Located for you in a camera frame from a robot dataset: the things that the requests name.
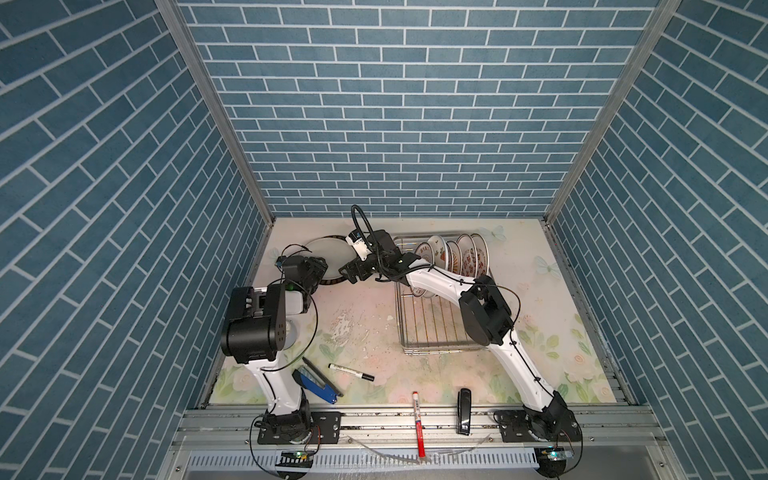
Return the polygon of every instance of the table surface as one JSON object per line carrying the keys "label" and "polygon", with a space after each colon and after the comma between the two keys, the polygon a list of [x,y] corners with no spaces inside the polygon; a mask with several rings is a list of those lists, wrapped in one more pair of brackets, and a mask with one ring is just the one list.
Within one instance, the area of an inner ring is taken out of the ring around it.
{"label": "table surface", "polygon": [[[567,402],[616,401],[538,220],[374,218],[371,223],[392,237],[448,231],[482,234],[496,283],[521,297],[516,328],[541,374]],[[289,243],[347,235],[352,229],[352,221],[343,218],[277,219],[253,286],[280,278],[274,261]],[[510,293],[502,294],[514,312],[517,300]],[[339,404],[409,404],[413,391],[419,392],[423,403],[452,404],[460,388],[472,391],[475,404],[520,402],[515,385],[486,350],[406,355],[399,341],[392,283],[378,283],[371,277],[354,285],[320,286],[313,297],[319,327],[306,357],[344,393]],[[306,346],[314,318],[312,308],[293,317],[300,333],[296,344],[286,350],[289,359]],[[375,381],[331,371],[329,362],[374,375]],[[308,398],[323,403],[311,393]],[[210,403],[265,402],[253,376],[227,357]]]}

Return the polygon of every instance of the brick wall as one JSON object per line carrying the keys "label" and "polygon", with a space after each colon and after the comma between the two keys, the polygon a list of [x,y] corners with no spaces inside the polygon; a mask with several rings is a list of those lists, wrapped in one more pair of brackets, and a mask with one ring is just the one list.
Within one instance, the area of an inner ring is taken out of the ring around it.
{"label": "brick wall", "polygon": [[181,2],[277,215],[518,217],[551,202],[656,0],[215,3]]}
{"label": "brick wall", "polygon": [[766,23],[683,0],[555,223],[689,478],[768,466]]}
{"label": "brick wall", "polygon": [[156,474],[262,229],[152,0],[0,3],[0,478]]}

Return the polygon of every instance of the dish rack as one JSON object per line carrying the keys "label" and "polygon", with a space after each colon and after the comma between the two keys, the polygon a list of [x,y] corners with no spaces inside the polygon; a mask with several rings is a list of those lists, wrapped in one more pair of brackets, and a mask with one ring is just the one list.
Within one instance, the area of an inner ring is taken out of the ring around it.
{"label": "dish rack", "polygon": [[[437,233],[446,240],[456,241],[465,232]],[[404,252],[412,252],[432,235],[403,234],[394,238]],[[456,353],[482,350],[464,330],[462,313],[453,303],[433,296],[413,296],[409,286],[395,283],[397,328],[403,352],[409,355]]]}

